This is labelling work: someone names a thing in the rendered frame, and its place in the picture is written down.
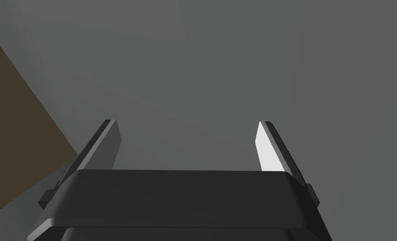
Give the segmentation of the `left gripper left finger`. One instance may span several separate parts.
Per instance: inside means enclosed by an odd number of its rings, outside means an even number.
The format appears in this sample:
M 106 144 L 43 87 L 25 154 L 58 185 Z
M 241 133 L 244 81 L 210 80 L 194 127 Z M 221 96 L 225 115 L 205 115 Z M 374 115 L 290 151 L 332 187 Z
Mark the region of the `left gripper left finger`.
M 112 169 L 122 142 L 117 120 L 104 120 L 87 145 L 51 190 L 46 190 L 38 204 L 42 209 L 51 202 L 58 188 L 77 170 Z

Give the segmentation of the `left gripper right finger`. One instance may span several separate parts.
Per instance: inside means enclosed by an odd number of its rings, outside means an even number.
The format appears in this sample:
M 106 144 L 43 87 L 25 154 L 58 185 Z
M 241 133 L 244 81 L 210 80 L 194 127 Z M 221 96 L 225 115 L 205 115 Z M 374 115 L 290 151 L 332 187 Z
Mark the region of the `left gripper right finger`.
M 310 193 L 318 207 L 320 201 L 311 186 L 306 183 L 301 171 L 289 153 L 276 128 L 270 121 L 260 121 L 255 137 L 255 146 L 262 171 L 287 172 Z

